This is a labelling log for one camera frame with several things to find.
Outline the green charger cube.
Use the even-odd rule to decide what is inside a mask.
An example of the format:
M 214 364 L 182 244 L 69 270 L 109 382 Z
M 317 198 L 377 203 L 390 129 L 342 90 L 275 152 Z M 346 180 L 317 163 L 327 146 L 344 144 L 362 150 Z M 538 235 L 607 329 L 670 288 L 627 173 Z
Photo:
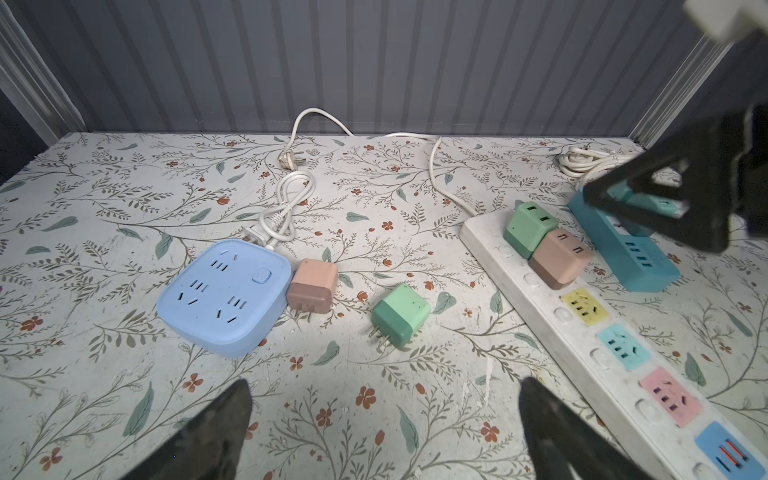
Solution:
M 559 226 L 559 220 L 534 201 L 518 205 L 503 238 L 524 259 L 530 259 L 544 237 Z
M 395 348 L 404 350 L 430 313 L 431 307 L 424 298 L 407 284 L 400 284 L 374 306 L 369 336 L 380 335 Z

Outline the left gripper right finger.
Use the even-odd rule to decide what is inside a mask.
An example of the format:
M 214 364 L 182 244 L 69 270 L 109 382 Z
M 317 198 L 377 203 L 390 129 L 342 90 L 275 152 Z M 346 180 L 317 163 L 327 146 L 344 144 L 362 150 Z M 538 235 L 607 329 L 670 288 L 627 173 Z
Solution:
M 533 377 L 521 381 L 518 407 L 537 479 L 648 479 Z

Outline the floral table mat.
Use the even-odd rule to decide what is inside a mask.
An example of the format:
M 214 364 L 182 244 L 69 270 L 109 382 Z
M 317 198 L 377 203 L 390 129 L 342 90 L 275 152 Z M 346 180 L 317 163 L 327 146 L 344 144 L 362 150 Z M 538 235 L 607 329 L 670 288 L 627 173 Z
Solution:
M 572 148 L 622 139 L 304 136 L 317 181 L 292 262 L 338 267 L 327 314 L 287 310 L 226 359 L 158 298 L 277 201 L 284 136 L 71 134 L 1 186 L 1 475 L 118 479 L 239 379 L 241 479 L 528 479 L 518 411 L 533 377 L 614 436 L 462 244 L 469 209 L 534 201 L 573 233 Z M 369 336 L 400 284 L 431 313 L 404 350 Z

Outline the teal USB power strip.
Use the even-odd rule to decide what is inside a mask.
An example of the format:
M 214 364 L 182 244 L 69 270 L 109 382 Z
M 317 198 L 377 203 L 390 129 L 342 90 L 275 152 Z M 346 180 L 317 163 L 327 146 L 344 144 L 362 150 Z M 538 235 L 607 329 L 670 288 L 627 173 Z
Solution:
M 629 234 L 617 218 L 588 205 L 581 190 L 568 208 L 627 291 L 658 293 L 680 279 L 677 267 L 650 237 Z

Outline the white multicolour power strip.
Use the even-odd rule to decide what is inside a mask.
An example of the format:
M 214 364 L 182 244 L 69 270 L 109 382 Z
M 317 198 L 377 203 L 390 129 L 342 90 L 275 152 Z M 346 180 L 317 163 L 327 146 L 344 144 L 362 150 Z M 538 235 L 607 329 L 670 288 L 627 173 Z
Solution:
M 503 237 L 511 211 L 460 239 L 629 457 L 659 479 L 764 479 L 767 458 L 582 280 L 553 290 Z

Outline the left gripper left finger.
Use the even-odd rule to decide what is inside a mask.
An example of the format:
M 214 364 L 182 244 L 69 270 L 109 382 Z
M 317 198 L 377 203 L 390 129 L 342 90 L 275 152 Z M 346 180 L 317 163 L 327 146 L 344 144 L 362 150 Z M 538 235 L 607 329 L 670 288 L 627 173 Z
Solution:
M 251 412 L 248 382 L 239 379 L 124 477 L 235 478 Z

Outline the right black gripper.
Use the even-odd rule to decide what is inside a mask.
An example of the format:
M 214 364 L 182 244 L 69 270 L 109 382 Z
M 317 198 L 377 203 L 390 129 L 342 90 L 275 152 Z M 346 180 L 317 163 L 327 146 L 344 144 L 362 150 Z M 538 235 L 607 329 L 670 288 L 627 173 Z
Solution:
M 678 217 L 613 198 L 610 188 L 679 201 Z M 767 236 L 767 106 L 687 125 L 629 162 L 587 183 L 585 202 L 694 249 L 721 253 L 729 220 L 740 216 L 748 236 Z

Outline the pink charger cube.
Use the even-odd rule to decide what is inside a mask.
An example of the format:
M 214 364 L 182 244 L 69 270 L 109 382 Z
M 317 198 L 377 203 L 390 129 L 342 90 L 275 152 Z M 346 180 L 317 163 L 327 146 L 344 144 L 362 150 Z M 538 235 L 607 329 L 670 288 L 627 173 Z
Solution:
M 308 313 L 331 311 L 338 282 L 338 267 L 322 260 L 302 260 L 287 290 L 288 306 Z
M 594 251 L 571 232 L 557 228 L 547 233 L 528 260 L 531 269 L 552 290 L 573 283 L 594 257 Z

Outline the blue triangular socket adapter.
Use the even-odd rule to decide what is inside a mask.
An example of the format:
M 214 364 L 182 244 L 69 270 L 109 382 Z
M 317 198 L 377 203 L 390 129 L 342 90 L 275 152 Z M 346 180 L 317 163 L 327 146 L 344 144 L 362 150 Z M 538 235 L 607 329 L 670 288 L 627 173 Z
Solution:
M 222 357 L 241 357 L 266 338 L 283 314 L 292 275 L 285 257 L 243 240 L 224 240 L 171 282 L 156 312 L 195 345 Z

